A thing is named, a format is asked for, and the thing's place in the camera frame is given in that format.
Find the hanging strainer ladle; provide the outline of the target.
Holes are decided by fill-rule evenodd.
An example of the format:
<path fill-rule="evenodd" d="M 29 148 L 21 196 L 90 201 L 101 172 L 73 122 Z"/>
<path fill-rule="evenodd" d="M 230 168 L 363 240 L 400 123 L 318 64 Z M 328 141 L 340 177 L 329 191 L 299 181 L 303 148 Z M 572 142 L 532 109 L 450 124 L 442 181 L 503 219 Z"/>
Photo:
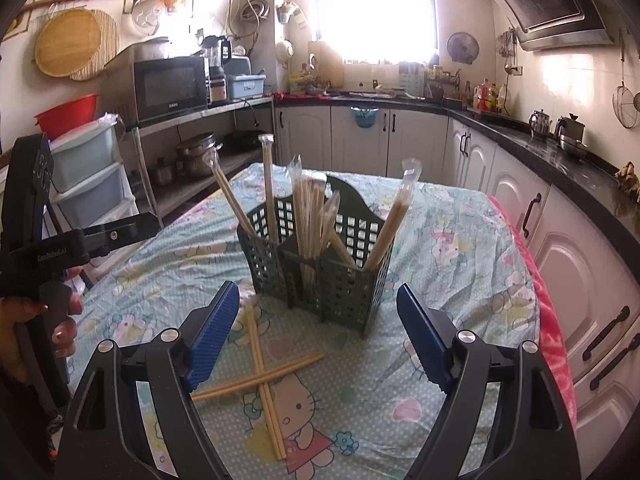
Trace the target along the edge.
<path fill-rule="evenodd" d="M 634 106 L 634 94 L 625 82 L 626 48 L 624 33 L 621 29 L 618 31 L 618 41 L 620 42 L 620 84 L 612 95 L 612 107 L 618 122 L 625 129 L 630 130 L 638 124 L 639 112 Z"/>

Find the round bamboo tray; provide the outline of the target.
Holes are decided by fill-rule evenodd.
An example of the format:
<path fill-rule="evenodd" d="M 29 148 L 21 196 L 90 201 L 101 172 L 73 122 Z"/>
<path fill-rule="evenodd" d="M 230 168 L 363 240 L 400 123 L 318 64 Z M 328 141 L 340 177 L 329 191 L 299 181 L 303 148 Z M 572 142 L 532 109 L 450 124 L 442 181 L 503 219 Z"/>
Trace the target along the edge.
<path fill-rule="evenodd" d="M 47 76 L 68 77 L 89 64 L 101 45 L 101 29 L 93 13 L 70 9 L 51 18 L 35 43 L 35 62 Z"/>

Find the red plastic basin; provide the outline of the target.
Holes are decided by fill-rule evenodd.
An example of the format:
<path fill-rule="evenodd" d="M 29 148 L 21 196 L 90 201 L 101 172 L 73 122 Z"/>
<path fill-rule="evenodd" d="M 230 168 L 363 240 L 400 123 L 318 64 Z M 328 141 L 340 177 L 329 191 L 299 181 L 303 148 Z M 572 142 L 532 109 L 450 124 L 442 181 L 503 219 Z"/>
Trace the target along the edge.
<path fill-rule="evenodd" d="M 35 116 L 35 124 L 50 141 L 54 141 L 63 134 L 92 122 L 98 97 L 97 93 L 90 93 L 49 108 Z"/>

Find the hello kitty tablecloth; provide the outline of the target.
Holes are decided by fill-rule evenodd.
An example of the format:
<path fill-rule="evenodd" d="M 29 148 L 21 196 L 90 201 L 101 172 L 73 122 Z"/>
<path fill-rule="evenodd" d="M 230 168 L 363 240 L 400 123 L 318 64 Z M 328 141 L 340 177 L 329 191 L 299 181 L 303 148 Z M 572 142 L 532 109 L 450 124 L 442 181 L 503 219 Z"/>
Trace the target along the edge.
<path fill-rule="evenodd" d="M 297 260 L 291 181 L 273 171 L 281 239 L 267 234 L 264 170 L 231 183 L 255 233 L 240 237 L 221 193 L 166 226 L 88 292 L 70 380 L 79 382 L 96 345 L 147 342 L 205 306 L 232 281 L 254 328 L 237 318 L 204 382 L 212 388 L 306 354 L 320 359 L 270 386 L 286 456 L 274 454 L 262 400 L 250 387 L 198 402 L 198 414 L 235 479 L 399 479 L 432 429 L 444 394 L 426 377 L 396 311 L 408 285 L 422 304 L 488 344 L 538 341 L 542 301 L 510 222 L 485 194 L 416 186 L 378 270 L 363 263 L 392 208 L 396 179 L 343 174 L 336 229 L 355 260 L 327 250 L 314 266 Z"/>

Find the black microwave oven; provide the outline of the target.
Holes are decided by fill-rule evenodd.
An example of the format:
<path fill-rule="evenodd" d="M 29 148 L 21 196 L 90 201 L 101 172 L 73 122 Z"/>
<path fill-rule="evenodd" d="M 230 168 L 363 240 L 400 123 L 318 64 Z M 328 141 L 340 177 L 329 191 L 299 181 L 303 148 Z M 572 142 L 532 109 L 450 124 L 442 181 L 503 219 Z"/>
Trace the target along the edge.
<path fill-rule="evenodd" d="M 148 122 L 206 107 L 208 65 L 201 56 L 135 62 L 134 121 Z"/>

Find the small wall fan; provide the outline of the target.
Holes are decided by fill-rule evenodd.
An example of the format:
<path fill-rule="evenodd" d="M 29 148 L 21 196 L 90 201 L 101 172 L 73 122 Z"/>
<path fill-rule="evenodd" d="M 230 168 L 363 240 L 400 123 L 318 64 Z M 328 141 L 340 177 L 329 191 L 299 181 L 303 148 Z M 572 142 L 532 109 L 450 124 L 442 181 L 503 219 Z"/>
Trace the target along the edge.
<path fill-rule="evenodd" d="M 468 32 L 454 32 L 447 40 L 447 53 L 452 62 L 472 65 L 480 55 L 480 44 Z"/>

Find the plastic drawer unit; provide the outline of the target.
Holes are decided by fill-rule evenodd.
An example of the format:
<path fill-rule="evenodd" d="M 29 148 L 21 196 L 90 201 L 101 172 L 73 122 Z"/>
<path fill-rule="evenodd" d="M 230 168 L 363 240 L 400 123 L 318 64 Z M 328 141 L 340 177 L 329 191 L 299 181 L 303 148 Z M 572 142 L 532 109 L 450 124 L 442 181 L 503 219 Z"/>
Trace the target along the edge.
<path fill-rule="evenodd" d="M 138 213 L 117 133 L 122 120 L 105 114 L 50 143 L 54 167 L 50 226 L 66 232 Z"/>

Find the blue plastic crate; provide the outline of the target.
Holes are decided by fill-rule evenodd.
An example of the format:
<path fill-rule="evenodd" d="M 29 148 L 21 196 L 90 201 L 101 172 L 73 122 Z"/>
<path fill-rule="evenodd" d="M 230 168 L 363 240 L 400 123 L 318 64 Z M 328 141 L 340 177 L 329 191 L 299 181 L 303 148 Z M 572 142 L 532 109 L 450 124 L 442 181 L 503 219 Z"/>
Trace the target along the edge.
<path fill-rule="evenodd" d="M 228 75 L 228 99 L 239 101 L 262 96 L 265 88 L 265 75 Z"/>

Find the steel kettle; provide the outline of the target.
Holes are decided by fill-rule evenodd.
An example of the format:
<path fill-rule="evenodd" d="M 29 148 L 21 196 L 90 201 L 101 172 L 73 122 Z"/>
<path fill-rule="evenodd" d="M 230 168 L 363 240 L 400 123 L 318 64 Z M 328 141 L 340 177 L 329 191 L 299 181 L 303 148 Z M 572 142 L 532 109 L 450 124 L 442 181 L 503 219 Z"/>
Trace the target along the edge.
<path fill-rule="evenodd" d="M 533 138 L 541 141 L 548 139 L 552 120 L 544 110 L 534 110 L 529 116 L 528 124 Z"/>

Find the black range hood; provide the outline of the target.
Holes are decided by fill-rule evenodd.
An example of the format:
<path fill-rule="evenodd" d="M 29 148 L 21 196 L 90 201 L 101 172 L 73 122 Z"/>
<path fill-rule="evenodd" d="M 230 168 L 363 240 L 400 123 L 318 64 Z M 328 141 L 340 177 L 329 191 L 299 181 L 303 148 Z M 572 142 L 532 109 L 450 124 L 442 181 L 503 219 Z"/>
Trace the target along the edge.
<path fill-rule="evenodd" d="M 593 0 L 495 0 L 527 52 L 614 41 Z"/>

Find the stainless steel pots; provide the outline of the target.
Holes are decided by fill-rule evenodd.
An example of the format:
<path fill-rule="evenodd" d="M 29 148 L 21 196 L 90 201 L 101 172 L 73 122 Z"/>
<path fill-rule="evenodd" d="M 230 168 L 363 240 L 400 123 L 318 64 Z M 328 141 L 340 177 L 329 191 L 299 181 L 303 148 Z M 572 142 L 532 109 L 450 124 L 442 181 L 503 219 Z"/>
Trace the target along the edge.
<path fill-rule="evenodd" d="M 208 178 L 212 174 L 207 161 L 222 144 L 215 133 L 203 133 L 175 146 L 177 169 L 192 180 Z"/>

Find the chopsticks compartment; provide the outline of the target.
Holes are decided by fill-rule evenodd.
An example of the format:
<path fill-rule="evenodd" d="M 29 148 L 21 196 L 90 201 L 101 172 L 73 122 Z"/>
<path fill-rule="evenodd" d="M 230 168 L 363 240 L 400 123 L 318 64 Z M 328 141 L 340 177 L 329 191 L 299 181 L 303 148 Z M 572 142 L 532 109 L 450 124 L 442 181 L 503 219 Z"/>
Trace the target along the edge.
<path fill-rule="evenodd" d="M 416 185 L 422 174 L 422 162 L 415 158 L 408 158 L 404 159 L 401 165 L 404 170 L 401 185 L 382 230 L 378 233 L 378 238 L 369 252 L 367 261 L 362 268 L 363 271 L 372 271 L 380 264 L 412 203 Z"/>

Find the green plastic utensil basket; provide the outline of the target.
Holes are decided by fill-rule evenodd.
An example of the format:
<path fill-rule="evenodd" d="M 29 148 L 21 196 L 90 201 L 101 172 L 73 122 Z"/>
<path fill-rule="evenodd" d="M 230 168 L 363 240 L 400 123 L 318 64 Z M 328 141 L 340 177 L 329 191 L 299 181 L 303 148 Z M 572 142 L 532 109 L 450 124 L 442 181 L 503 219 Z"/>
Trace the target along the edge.
<path fill-rule="evenodd" d="M 294 200 L 276 200 L 279 241 L 269 239 L 266 205 L 248 214 L 254 232 L 237 228 L 240 245 L 250 268 L 254 289 L 317 315 L 319 320 L 343 325 L 367 336 L 382 304 L 390 255 L 386 253 L 372 271 L 363 271 L 384 221 L 370 211 L 356 188 L 333 176 L 326 178 L 330 193 L 341 194 L 335 221 L 336 234 L 354 258 L 350 266 L 329 245 L 318 258 L 298 253 Z"/>

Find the chopsticks pair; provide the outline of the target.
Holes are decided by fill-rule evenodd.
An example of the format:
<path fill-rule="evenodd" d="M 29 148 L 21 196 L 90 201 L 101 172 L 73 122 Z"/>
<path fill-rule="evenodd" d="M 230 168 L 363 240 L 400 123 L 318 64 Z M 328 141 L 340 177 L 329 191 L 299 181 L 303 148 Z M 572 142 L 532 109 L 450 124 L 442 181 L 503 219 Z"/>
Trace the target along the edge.
<path fill-rule="evenodd" d="M 278 222 L 276 215 L 276 205 L 274 204 L 273 194 L 273 135 L 264 133 L 258 136 L 260 144 L 262 144 L 262 163 L 264 164 L 264 188 L 265 188 L 265 204 L 267 213 L 267 226 L 269 239 L 277 243 L 279 241 Z"/>
<path fill-rule="evenodd" d="M 280 379 L 287 374 L 297 372 L 303 367 L 314 364 L 321 361 L 324 358 L 324 353 L 321 351 L 310 352 L 306 356 L 302 356 L 300 359 L 288 364 L 283 364 L 266 370 L 265 372 L 257 373 L 250 377 L 245 377 L 235 382 L 228 382 L 228 384 L 218 386 L 213 389 L 203 390 L 200 392 L 192 393 L 191 399 L 193 401 L 201 401 L 213 398 L 219 398 L 220 396 L 226 396 L 230 393 L 243 391 L 249 388 L 260 386 L 266 382 L 272 382 L 275 379 Z"/>

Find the pink towel under cloth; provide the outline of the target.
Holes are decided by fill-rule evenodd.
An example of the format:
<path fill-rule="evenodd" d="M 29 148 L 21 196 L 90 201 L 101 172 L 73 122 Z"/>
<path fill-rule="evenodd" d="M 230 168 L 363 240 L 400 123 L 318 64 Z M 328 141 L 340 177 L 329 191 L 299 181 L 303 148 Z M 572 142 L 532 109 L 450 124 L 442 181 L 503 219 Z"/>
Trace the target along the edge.
<path fill-rule="evenodd" d="M 538 299 L 540 310 L 540 335 L 538 339 L 538 346 L 541 348 L 542 355 L 544 356 L 555 382 L 559 387 L 573 430 L 577 431 L 578 409 L 573 377 L 570 372 L 570 363 L 567 359 L 567 352 L 561 326 L 558 318 L 556 317 L 548 288 L 546 284 L 544 284 L 544 280 L 540 275 L 534 258 L 526 247 L 524 238 L 509 219 L 506 211 L 503 209 L 503 206 L 500 205 L 494 196 L 488 195 L 487 198 L 494 204 L 503 216 L 503 219 L 506 220 L 506 225 L 511 230 L 514 243 L 526 264 L 527 271 L 533 279 L 535 294 Z"/>

